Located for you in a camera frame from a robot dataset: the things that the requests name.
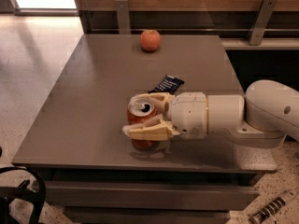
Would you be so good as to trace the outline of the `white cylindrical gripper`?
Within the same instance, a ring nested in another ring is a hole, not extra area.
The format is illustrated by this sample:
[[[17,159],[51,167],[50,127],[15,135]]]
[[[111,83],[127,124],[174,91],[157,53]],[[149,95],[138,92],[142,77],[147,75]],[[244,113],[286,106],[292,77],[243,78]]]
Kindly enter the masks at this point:
[[[132,140],[166,141],[176,135],[184,139],[203,139],[207,135],[207,104],[202,92],[183,92],[174,96],[168,92],[141,93],[130,100],[131,112],[149,113],[156,108],[162,115],[142,123],[125,125],[122,131]]]

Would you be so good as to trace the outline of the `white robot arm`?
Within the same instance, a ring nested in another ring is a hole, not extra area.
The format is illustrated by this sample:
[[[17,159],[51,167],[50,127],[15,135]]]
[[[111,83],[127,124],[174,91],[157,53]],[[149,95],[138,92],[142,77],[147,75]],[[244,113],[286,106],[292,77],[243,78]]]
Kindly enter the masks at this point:
[[[272,80],[253,82],[243,95],[202,92],[142,93],[131,98],[122,128],[136,147],[149,142],[203,139],[217,135],[257,148],[299,140],[298,91]]]

